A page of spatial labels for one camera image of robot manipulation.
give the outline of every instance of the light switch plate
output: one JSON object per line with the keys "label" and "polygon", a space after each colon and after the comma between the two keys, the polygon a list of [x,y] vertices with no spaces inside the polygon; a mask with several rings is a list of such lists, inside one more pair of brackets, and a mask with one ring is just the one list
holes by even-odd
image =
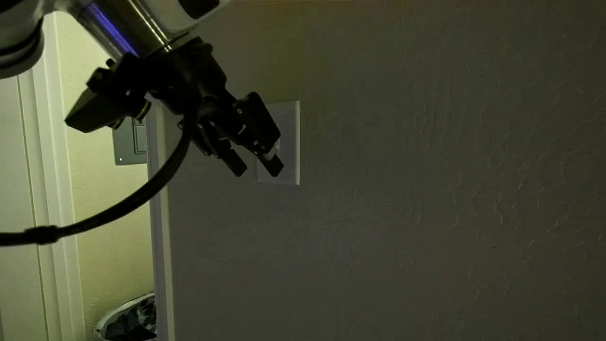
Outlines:
{"label": "light switch plate", "polygon": [[280,128],[280,139],[277,143],[277,153],[284,162],[278,175],[271,175],[265,166],[258,160],[258,181],[265,183],[301,183],[301,103],[295,102],[275,102],[267,103],[273,121]]}

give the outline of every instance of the wire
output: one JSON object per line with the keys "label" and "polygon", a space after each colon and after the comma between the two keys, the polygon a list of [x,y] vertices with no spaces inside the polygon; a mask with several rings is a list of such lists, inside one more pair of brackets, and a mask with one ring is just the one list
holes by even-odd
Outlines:
{"label": "wire", "polygon": [[127,198],[119,200],[117,204],[85,217],[78,223],[57,227],[57,225],[38,225],[25,229],[23,232],[0,232],[0,246],[23,246],[23,244],[51,244],[57,242],[63,236],[85,232],[91,229],[97,229],[104,223],[110,223],[114,219],[119,219],[144,202],[148,202],[153,194],[157,194],[176,174],[178,166],[188,155],[189,139],[191,139],[191,124],[188,124],[188,115],[182,124],[182,138],[178,145],[174,147],[172,155],[167,158],[161,170],[153,174],[152,179],[148,179],[140,189],[131,193]]}

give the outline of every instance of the gray wall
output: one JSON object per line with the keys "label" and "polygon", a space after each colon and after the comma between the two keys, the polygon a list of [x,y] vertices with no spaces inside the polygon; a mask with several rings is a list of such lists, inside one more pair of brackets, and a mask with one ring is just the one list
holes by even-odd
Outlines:
{"label": "gray wall", "polygon": [[178,341],[606,338],[604,28],[598,0],[214,14],[235,92],[301,100],[303,183],[189,153]]}

